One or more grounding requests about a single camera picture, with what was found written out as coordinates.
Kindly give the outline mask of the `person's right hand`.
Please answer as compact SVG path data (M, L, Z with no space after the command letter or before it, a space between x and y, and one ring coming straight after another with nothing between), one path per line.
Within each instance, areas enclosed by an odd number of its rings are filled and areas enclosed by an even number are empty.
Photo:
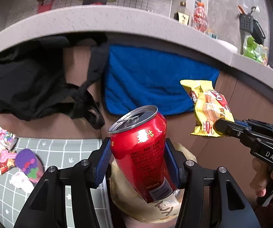
M269 166L257 158L252 160L252 167L255 170L256 175L251 181L250 187L255 191L255 194L258 197L263 197L266 194L268 180L273 180L273 171L268 173Z

